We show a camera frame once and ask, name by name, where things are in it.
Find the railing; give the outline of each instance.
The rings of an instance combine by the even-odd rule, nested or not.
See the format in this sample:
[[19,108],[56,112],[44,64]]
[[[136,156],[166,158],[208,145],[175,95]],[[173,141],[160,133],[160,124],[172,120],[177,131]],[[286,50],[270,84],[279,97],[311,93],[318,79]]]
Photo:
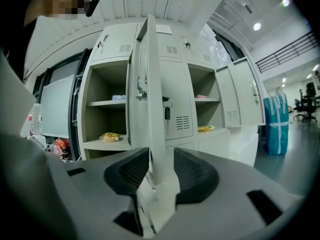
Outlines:
[[313,32],[309,32],[297,40],[289,43],[283,48],[270,54],[269,56],[259,60],[255,64],[259,68],[260,72],[265,72],[278,65],[281,65],[313,48],[318,46],[318,41]]

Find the snack bag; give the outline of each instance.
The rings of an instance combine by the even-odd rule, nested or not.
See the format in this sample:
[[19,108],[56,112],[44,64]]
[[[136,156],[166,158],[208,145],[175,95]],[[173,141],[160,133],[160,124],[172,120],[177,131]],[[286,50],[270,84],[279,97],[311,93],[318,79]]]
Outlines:
[[99,139],[103,140],[104,142],[118,142],[120,139],[120,134],[107,132],[102,134]]
[[212,131],[215,127],[212,125],[206,125],[206,126],[199,126],[198,132],[209,132]]

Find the gray floor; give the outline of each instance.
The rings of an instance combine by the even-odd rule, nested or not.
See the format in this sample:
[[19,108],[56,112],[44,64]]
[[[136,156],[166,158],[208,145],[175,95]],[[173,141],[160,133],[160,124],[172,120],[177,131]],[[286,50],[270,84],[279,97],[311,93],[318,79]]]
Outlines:
[[290,114],[288,149],[285,155],[268,155],[265,142],[258,144],[254,167],[270,179],[278,182],[291,194],[306,196],[318,170],[320,113],[318,123],[309,125]]

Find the food package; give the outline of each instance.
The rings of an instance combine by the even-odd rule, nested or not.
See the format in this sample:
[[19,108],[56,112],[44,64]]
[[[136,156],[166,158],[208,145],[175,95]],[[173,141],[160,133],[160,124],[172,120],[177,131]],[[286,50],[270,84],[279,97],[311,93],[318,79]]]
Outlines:
[[212,125],[199,126],[198,132],[209,132],[212,131],[215,127]]
[[118,142],[120,140],[120,134],[107,132],[102,134],[99,139],[103,140],[104,142]]
[[197,96],[195,96],[195,98],[199,98],[199,99],[207,99],[207,98],[208,98],[208,96],[198,94]]

